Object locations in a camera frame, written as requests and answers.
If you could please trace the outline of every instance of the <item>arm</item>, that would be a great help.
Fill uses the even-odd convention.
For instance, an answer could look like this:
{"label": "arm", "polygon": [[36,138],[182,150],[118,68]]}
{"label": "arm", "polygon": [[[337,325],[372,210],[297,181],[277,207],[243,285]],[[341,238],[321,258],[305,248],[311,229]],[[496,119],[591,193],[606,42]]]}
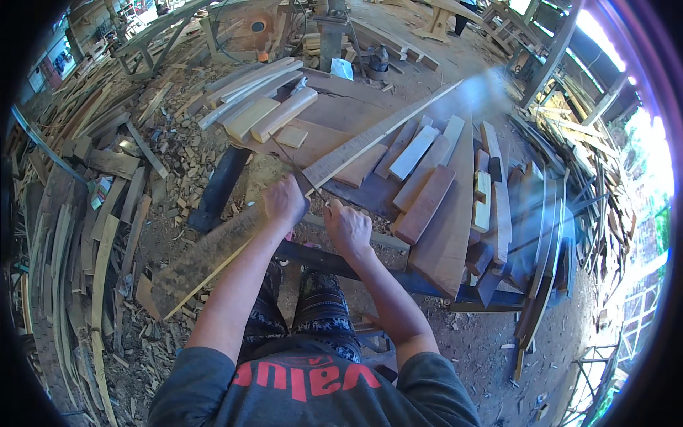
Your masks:
{"label": "arm", "polygon": [[256,302],[270,258],[287,233],[306,213],[306,203],[293,175],[262,191],[266,225],[228,265],[206,301],[187,347],[208,347],[234,363],[251,308]]}
{"label": "arm", "polygon": [[424,314],[370,246],[370,218],[342,206],[336,199],[324,214],[330,240],[365,284],[375,302],[382,327],[396,345],[399,371],[417,353],[438,353],[432,328]]}

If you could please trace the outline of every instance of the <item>dark trousers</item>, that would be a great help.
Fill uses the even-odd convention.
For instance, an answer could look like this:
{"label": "dark trousers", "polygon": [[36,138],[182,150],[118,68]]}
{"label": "dark trousers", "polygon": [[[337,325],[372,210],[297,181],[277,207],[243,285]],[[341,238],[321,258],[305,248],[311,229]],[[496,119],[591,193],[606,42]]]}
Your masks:
{"label": "dark trousers", "polygon": [[271,261],[249,314],[238,364],[251,360],[252,354],[263,345],[298,334],[330,346],[334,353],[344,359],[360,363],[360,343],[337,276],[312,268],[306,268],[301,273],[291,331],[277,307],[283,278],[280,265]]}
{"label": "dark trousers", "polygon": [[[475,5],[471,5],[470,3],[465,3],[464,1],[461,1],[460,4],[463,5],[464,7],[468,8],[468,9],[470,9],[472,12],[477,11],[477,6],[475,6]],[[459,36],[460,34],[462,34],[462,30],[465,29],[465,25],[467,25],[468,22],[469,22],[469,19],[465,18],[463,15],[456,14],[456,30],[454,31],[456,36]]]}

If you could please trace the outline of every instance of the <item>workshop floor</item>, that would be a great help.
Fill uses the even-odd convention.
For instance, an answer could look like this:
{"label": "workshop floor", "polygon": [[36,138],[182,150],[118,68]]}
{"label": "workshop floor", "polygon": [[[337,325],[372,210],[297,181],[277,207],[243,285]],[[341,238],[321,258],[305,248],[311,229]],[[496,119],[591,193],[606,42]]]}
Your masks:
{"label": "workshop floor", "polygon": [[[510,143],[511,158],[522,162],[529,160],[528,148],[522,144],[521,138],[512,130],[505,117],[505,114],[512,110],[513,98],[520,98],[520,95],[514,84],[502,77],[501,71],[506,58],[495,45],[486,41],[469,26],[461,37],[452,38],[450,45],[416,38],[410,33],[411,29],[423,27],[431,16],[431,9],[424,6],[415,5],[423,12],[422,16],[418,16],[411,10],[395,6],[364,3],[360,0],[349,0],[349,4],[353,16],[377,23],[379,27],[412,42],[441,62],[439,72],[432,72],[423,64],[401,63],[404,74],[393,71],[389,73],[388,83],[395,86],[392,90],[394,96],[412,102],[431,94],[442,83],[466,79],[463,87],[471,93],[475,125],[481,120],[487,120],[495,126],[498,138]],[[176,55],[167,60],[169,64],[174,57],[183,55],[183,52],[174,53]],[[209,66],[211,74],[216,73],[216,77],[209,74],[208,78],[211,80],[215,80],[228,69],[215,64]],[[171,81],[185,85],[196,84],[199,81],[189,76],[189,73],[177,73]],[[196,135],[201,136],[202,141],[197,152],[213,151],[218,156],[225,150],[227,139],[224,133],[214,133],[213,130],[201,133],[190,129],[192,128],[179,131],[187,132],[189,139]],[[480,139],[478,130],[475,131],[475,138]],[[255,201],[259,197],[259,190],[278,179],[286,168],[277,159],[255,155],[242,173],[227,203],[223,218],[232,217],[236,214],[235,210],[241,211],[247,202]],[[159,203],[155,202],[150,210],[149,223],[141,235],[141,251],[137,262],[152,272],[172,262],[200,237],[188,227],[176,226],[173,216],[167,215],[169,210],[177,207],[176,200],[179,194],[177,188],[169,185],[166,196]],[[314,203],[313,213],[321,215],[321,207],[320,203]],[[388,233],[389,224],[386,221],[375,216],[372,218],[376,231]],[[299,243],[318,243],[333,251],[324,232],[320,230],[298,226],[294,240]],[[406,257],[406,253],[398,251],[380,253],[380,258],[387,266],[405,263]],[[296,306],[299,272],[298,265],[289,264],[285,267],[287,281],[283,285],[279,305],[288,322],[291,322]],[[353,315],[359,317],[361,312],[376,313],[372,299],[362,283],[343,279],[341,286]],[[579,271],[576,276],[574,299],[546,313],[536,335],[537,351],[525,357],[525,365],[528,367],[523,371],[519,388],[510,381],[516,366],[517,352],[500,348],[502,344],[515,342],[513,314],[453,314],[445,310],[446,301],[442,299],[415,295],[415,300],[432,325],[441,353],[453,361],[456,371],[477,405],[482,425],[526,426],[536,423],[539,426],[549,426],[555,419],[555,411],[562,411],[568,399],[570,383],[573,382],[570,380],[570,373],[573,372],[571,362],[583,351],[591,335],[595,333],[592,326],[595,324],[596,316],[594,288],[595,284],[583,271]],[[211,284],[200,291],[200,294],[205,294],[210,289]],[[145,359],[140,345],[143,333],[145,336],[152,334],[157,340],[163,340],[161,337],[164,333],[169,334],[166,324],[146,328],[145,322],[149,319],[145,319],[144,316],[145,314],[133,318],[126,317],[124,327],[127,330],[124,330],[123,334],[124,348],[131,348],[131,353],[139,355],[142,359]],[[172,322],[187,326],[187,319],[180,314],[176,314]],[[189,332],[187,328],[181,328],[179,338],[182,341],[186,340]],[[156,346],[152,350],[159,356]],[[172,361],[173,357],[169,356],[163,366],[157,368],[160,380],[168,375]],[[121,403],[121,407],[116,406],[115,411],[117,416],[122,412],[126,413],[119,416],[121,424],[132,425],[130,422],[134,421],[136,425],[143,425],[140,420],[146,419],[152,393],[150,390],[145,393],[140,387],[140,381],[150,381],[150,375],[141,369],[142,361],[139,369],[135,368],[135,364],[128,371],[113,361],[106,363],[107,378],[113,378],[115,395]],[[109,376],[110,374],[118,374],[118,377]],[[156,389],[154,381],[152,379],[152,389]],[[547,394],[544,402],[550,404],[550,412],[541,421],[536,422],[537,412],[541,407],[541,404],[537,403],[537,397],[543,394]],[[137,414],[133,417],[128,414],[127,408],[123,411],[131,398],[137,403]]]}

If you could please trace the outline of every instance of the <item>bottle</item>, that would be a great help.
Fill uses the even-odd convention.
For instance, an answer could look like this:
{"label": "bottle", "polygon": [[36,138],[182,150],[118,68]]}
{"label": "bottle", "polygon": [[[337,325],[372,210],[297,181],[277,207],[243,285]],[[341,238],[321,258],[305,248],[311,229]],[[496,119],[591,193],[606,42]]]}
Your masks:
{"label": "bottle", "polygon": [[370,64],[368,66],[375,71],[383,72],[389,69],[389,54],[387,47],[382,43],[379,48],[372,51],[370,55]]}

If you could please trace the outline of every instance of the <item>hand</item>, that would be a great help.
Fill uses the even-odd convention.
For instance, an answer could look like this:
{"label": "hand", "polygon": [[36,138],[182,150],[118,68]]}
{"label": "hand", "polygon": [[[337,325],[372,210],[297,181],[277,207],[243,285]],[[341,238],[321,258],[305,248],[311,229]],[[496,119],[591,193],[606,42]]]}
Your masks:
{"label": "hand", "polygon": [[294,175],[288,174],[261,190],[269,221],[282,222],[287,230],[293,228],[306,213],[304,196],[296,183]]}
{"label": "hand", "polygon": [[345,260],[360,260],[368,250],[372,251],[372,221],[367,215],[333,199],[324,209],[324,220],[332,244]]}

